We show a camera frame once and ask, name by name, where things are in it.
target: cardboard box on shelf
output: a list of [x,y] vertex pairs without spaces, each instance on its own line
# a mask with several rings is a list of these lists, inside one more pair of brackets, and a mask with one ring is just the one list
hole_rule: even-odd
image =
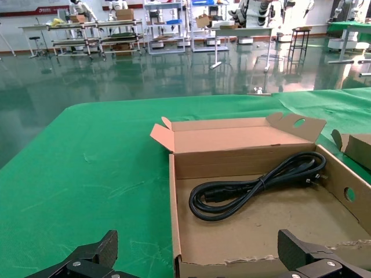
[[81,14],[78,14],[76,16],[70,16],[70,20],[73,23],[84,23],[85,22],[85,16],[81,15]]
[[[302,119],[304,123],[296,127]],[[180,278],[276,277],[287,272],[278,259],[280,229],[304,242],[333,247],[347,262],[371,268],[371,187],[315,144],[324,120],[282,113],[249,119],[162,120],[165,127],[155,124],[151,137],[171,152],[173,255]],[[204,222],[190,211],[188,199],[197,185],[252,180],[303,151],[325,156],[327,179],[320,185],[267,190],[219,222]],[[355,199],[349,200],[348,189]]]
[[197,28],[203,28],[210,24],[209,17],[206,14],[202,14],[199,17],[196,17]]
[[[131,50],[132,47],[129,43],[118,43],[116,45],[112,46],[114,51],[127,51]],[[132,52],[118,52],[116,53],[116,56],[131,56]]]
[[134,20],[134,10],[125,9],[116,11],[117,20]]
[[371,134],[341,134],[334,129],[331,135],[340,151],[371,170]]

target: banner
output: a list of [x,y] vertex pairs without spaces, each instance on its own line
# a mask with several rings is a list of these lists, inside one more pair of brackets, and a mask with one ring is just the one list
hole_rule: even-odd
[[0,16],[37,16],[57,14],[68,9],[69,0],[0,0]]

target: green tablecloth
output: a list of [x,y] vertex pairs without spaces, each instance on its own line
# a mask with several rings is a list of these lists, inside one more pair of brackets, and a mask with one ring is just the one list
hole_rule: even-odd
[[371,132],[371,89],[206,96],[66,109],[0,171],[1,276],[30,275],[76,246],[119,232],[115,269],[172,277],[168,152],[149,136],[161,116],[199,120],[295,112],[328,121],[319,142],[336,151],[332,129]]
[[[371,24],[368,23],[359,23],[356,21],[341,21],[341,22],[334,22],[331,23],[328,31],[341,31],[344,29],[347,29],[349,26],[355,26],[357,28],[371,28]],[[359,32],[358,34],[358,41],[359,42],[368,42],[371,43],[371,34],[365,34],[362,32]]]

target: small table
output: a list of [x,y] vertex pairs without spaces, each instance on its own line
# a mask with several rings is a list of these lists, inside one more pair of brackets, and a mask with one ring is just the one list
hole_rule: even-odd
[[[300,57],[301,57],[301,54],[303,53],[303,50],[304,50],[305,51],[304,59],[305,59],[305,57],[307,55],[307,48],[308,48],[308,40],[309,40],[310,31],[311,31],[311,27],[299,27],[299,28],[292,29],[292,38],[291,38],[290,49],[289,49],[289,57],[290,57],[290,53],[292,51],[291,61],[293,61],[293,59],[294,59],[295,49],[300,49]],[[303,33],[303,40],[301,41],[301,46],[296,45],[298,33]],[[307,41],[306,41],[305,46],[304,46],[305,35],[307,36]]]
[[272,41],[272,30],[273,28],[267,27],[254,27],[254,28],[237,28],[237,29],[216,29],[215,30],[215,64],[213,64],[210,69],[214,69],[221,64],[218,62],[218,47],[217,47],[217,37],[218,36],[269,36],[269,45],[268,45],[268,55],[267,55],[267,64],[264,68],[264,72],[269,70],[269,56],[271,52],[271,41]]

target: black power cord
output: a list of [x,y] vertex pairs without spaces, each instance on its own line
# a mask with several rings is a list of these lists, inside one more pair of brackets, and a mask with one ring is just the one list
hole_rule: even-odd
[[[196,186],[190,195],[189,206],[192,213],[204,221],[219,221],[236,213],[252,196],[272,188],[292,182],[311,181],[320,177],[318,174],[326,165],[326,159],[317,152],[297,153],[269,173],[253,181],[211,181]],[[222,206],[209,206],[209,202],[235,200]]]

